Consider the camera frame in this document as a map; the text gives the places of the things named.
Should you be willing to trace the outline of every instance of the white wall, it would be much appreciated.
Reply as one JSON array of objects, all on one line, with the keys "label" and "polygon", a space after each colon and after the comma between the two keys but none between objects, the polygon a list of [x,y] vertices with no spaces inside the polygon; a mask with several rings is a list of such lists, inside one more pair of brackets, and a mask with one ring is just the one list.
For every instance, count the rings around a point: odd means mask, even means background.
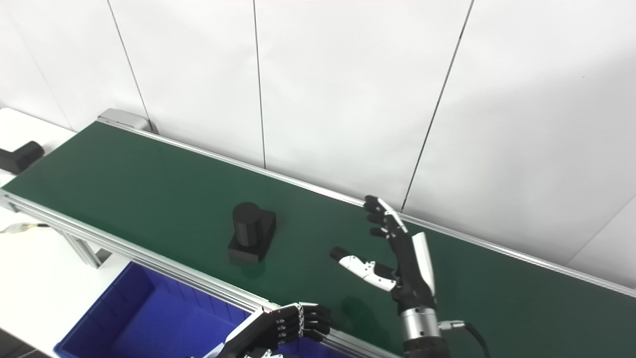
[{"label": "white wall", "polygon": [[257,1],[267,168],[400,207],[469,4]]},{"label": "white wall", "polygon": [[469,5],[0,0],[0,106],[76,131],[108,107],[147,115],[635,286],[636,5],[475,0],[440,100]]},{"label": "white wall", "polygon": [[159,132],[263,166],[251,0],[111,0]]},{"label": "white wall", "polygon": [[0,3],[0,107],[12,107],[61,127],[71,125]]},{"label": "white wall", "polygon": [[69,129],[82,130],[110,107],[145,114],[107,2],[1,0],[0,4]]},{"label": "white wall", "polygon": [[404,211],[567,264],[636,194],[634,15],[477,0]]}]

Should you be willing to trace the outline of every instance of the conveyor leg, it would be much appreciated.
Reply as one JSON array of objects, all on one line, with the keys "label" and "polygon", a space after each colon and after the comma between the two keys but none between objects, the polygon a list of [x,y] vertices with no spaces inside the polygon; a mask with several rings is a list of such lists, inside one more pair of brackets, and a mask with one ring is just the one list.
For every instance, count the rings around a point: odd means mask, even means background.
[{"label": "conveyor leg", "polygon": [[95,253],[93,252],[93,249],[88,246],[88,243],[86,243],[85,240],[77,238],[69,233],[65,233],[64,231],[58,230],[58,232],[64,237],[64,239],[66,239],[73,250],[75,250],[80,259],[82,259],[85,264],[93,268],[99,268],[99,266],[101,266],[111,255],[110,252],[104,249],[100,249],[97,253]]}]

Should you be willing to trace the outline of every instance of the black fingertip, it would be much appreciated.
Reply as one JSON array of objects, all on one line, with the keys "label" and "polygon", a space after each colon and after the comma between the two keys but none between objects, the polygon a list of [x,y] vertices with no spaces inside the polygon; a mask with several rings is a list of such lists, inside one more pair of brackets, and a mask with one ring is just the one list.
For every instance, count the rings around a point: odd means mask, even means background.
[{"label": "black fingertip", "polygon": [[368,214],[366,220],[378,225],[384,225],[384,215],[382,214]]},{"label": "black fingertip", "polygon": [[309,311],[310,314],[315,313],[317,315],[324,316],[324,317],[331,316],[331,310],[329,308],[326,308],[325,306],[323,306],[321,304],[317,304],[315,306],[308,307],[308,308],[306,308],[306,311]]},{"label": "black fingertip", "polygon": [[370,213],[377,213],[377,212],[379,211],[379,210],[378,210],[378,206],[377,206],[376,204],[374,204],[374,203],[370,203],[370,202],[366,202],[366,203],[363,205],[363,208],[364,208],[366,211],[370,212]]},{"label": "black fingertip", "polygon": [[316,322],[306,322],[305,323],[305,330],[307,331],[318,331],[322,334],[329,334],[329,326],[326,324],[320,324],[320,323],[316,323]]},{"label": "black fingertip", "polygon": [[331,251],[329,251],[329,256],[331,256],[332,259],[340,262],[340,260],[342,260],[344,257],[351,256],[351,253],[349,251],[346,251],[342,247],[336,246],[335,248],[332,248]]},{"label": "black fingertip", "polygon": [[369,229],[369,233],[372,236],[378,236],[379,238],[385,238],[388,234],[387,231],[384,231],[379,227],[372,227],[371,229]]}]

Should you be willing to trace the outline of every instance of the panel seam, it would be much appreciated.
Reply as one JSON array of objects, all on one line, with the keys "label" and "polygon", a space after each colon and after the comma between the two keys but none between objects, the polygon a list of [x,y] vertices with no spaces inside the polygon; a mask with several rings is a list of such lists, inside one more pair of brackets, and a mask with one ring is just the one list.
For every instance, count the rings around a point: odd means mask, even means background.
[{"label": "panel seam", "polygon": [[581,251],[583,251],[584,248],[586,248],[603,230],[605,230],[605,228],[611,224],[612,221],[614,221],[614,219],[616,219],[616,217],[623,212],[623,210],[625,210],[625,208],[632,203],[632,201],[634,201],[636,199],[636,194],[634,194],[632,196],[631,199],[629,199],[627,201],[627,203],[625,203],[625,205],[623,205],[617,212],[616,214],[614,214],[614,216],[610,217],[610,219],[605,223],[605,225],[603,225],[597,232],[595,232],[590,239],[588,239],[587,241],[585,241],[585,243],[583,244],[583,246],[581,246],[581,248],[574,253],[574,255],[567,261],[567,263],[565,264],[566,266],[568,266],[580,253]]},{"label": "panel seam", "polygon": [[1,3],[0,3],[0,5],[4,7],[4,10],[6,12],[6,16],[9,18],[9,21],[11,21],[13,29],[15,30],[15,32],[20,37],[20,40],[22,41],[22,46],[24,46],[24,48],[27,50],[27,53],[29,54],[29,57],[31,57],[31,61],[33,61],[33,64],[38,69],[38,72],[39,72],[40,76],[42,77],[42,80],[46,84],[46,88],[49,90],[49,93],[51,94],[51,97],[55,101],[55,105],[57,105],[57,109],[59,109],[61,114],[64,116],[64,119],[66,120],[66,123],[69,125],[69,128],[72,131],[75,131],[73,129],[73,125],[71,124],[71,121],[69,120],[69,117],[66,115],[66,112],[64,112],[64,110],[62,109],[62,105],[60,104],[60,101],[57,99],[57,96],[55,95],[53,89],[51,88],[51,85],[48,83],[48,80],[46,79],[46,76],[44,75],[44,71],[42,71],[42,67],[40,67],[40,65],[37,62],[35,56],[33,56],[33,52],[29,48],[27,42],[24,40],[24,37],[22,36],[22,33],[20,33],[20,29],[18,28],[15,20],[13,19],[13,16],[11,16],[11,14],[9,14],[9,11],[6,11],[6,7],[4,5],[2,5]]},{"label": "panel seam", "polygon": [[473,4],[475,0],[471,0],[471,4],[468,6],[468,11],[466,12],[466,18],[464,19],[464,24],[462,25],[462,30],[459,33],[459,37],[457,38],[457,44],[455,45],[455,50],[453,51],[453,56],[450,59],[450,63],[448,65],[448,71],[446,71],[446,77],[444,77],[444,82],[442,83],[441,90],[439,92],[439,97],[437,103],[435,104],[435,109],[433,110],[433,114],[431,116],[431,121],[429,122],[429,127],[426,130],[426,135],[424,136],[424,142],[422,142],[422,148],[420,149],[420,153],[417,157],[417,161],[415,162],[415,169],[413,170],[413,175],[411,176],[411,180],[408,183],[408,188],[406,189],[406,194],[404,195],[404,201],[402,202],[402,208],[400,211],[404,211],[404,207],[406,206],[406,200],[408,199],[408,194],[411,192],[411,187],[413,186],[413,181],[415,179],[415,174],[417,174],[417,167],[420,165],[420,161],[422,160],[422,154],[424,153],[424,147],[426,146],[426,142],[429,139],[429,134],[431,133],[431,128],[433,126],[433,121],[435,120],[435,116],[437,114],[437,110],[439,108],[439,102],[441,101],[441,97],[444,94],[444,89],[446,88],[446,83],[448,83],[448,77],[450,76],[450,70],[453,68],[453,63],[455,62],[455,56],[457,56],[457,50],[459,49],[459,45],[462,42],[462,37],[464,35],[464,31],[466,30],[466,24],[468,23],[468,18],[471,15],[471,11],[473,10]]},{"label": "panel seam", "polygon": [[261,91],[261,60],[258,53],[258,25],[256,24],[256,0],[252,0],[254,10],[254,40],[256,44],[256,74],[258,77],[258,105],[261,112],[261,141],[263,143],[263,169],[267,169],[265,159],[265,123],[263,121],[263,93]]},{"label": "panel seam", "polygon": [[132,69],[132,63],[130,62],[130,57],[128,56],[128,50],[126,50],[126,45],[123,42],[119,24],[117,24],[117,19],[115,18],[115,12],[113,11],[113,6],[111,5],[111,0],[106,0],[106,3],[108,4],[108,8],[111,10],[111,16],[113,17],[113,23],[115,24],[115,29],[117,30],[117,36],[119,36],[121,47],[123,48],[123,53],[126,56],[126,61],[128,62],[128,68],[130,68],[130,74],[132,75],[132,79],[135,82],[135,87],[137,87],[137,93],[139,94],[141,105],[144,107],[144,112],[146,112],[146,118],[150,120],[150,115],[148,114],[148,109],[146,108],[146,102],[144,102],[144,96],[141,95],[141,89],[139,88],[139,82],[137,82],[137,76],[135,76],[135,71],[133,71]]}]

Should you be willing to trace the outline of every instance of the cable connector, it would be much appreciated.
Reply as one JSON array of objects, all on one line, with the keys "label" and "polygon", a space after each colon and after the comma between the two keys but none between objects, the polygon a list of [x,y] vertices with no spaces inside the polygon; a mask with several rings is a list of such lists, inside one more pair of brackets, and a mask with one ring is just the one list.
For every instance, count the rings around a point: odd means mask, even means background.
[{"label": "cable connector", "polygon": [[440,331],[450,331],[451,329],[465,328],[466,323],[463,320],[443,320],[439,323]]}]

